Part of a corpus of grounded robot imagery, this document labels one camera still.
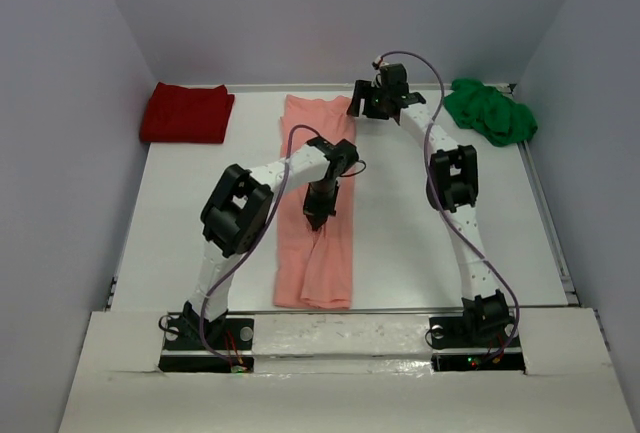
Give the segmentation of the pink t shirt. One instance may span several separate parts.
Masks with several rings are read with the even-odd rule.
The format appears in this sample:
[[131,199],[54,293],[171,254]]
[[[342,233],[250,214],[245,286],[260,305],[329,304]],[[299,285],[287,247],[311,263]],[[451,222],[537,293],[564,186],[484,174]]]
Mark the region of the pink t shirt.
[[[329,142],[356,140],[355,121],[346,115],[350,100],[303,99],[288,95],[280,119],[284,139],[304,124]],[[353,298],[355,180],[340,181],[336,215],[319,230],[303,214],[306,186],[287,193],[277,212],[277,263],[273,304],[298,309],[348,309]]]

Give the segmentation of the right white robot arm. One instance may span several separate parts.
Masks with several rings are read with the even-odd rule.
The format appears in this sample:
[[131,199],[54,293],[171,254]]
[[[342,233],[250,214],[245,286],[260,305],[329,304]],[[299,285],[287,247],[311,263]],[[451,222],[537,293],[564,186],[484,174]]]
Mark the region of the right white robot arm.
[[517,333],[519,304],[494,264],[488,259],[477,220],[479,169],[476,149],[456,142],[431,113],[426,99],[410,90],[406,68],[383,58],[373,62],[376,76],[358,80],[347,114],[393,120],[421,147],[426,171],[426,195],[448,229],[460,273],[462,314],[453,330],[431,327],[432,339],[459,338],[471,348],[488,349],[492,361],[504,353]]

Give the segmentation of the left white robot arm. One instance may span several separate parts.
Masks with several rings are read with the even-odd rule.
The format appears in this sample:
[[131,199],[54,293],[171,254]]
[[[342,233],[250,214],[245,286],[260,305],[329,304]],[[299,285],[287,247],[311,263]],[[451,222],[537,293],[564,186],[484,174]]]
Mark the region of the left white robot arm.
[[227,167],[200,215],[204,255],[195,290],[176,321],[180,333],[212,344],[228,312],[232,274],[266,232],[275,201],[305,186],[299,212],[317,231],[336,214],[339,178],[358,160],[350,141],[332,144],[316,136],[288,158],[250,169]]

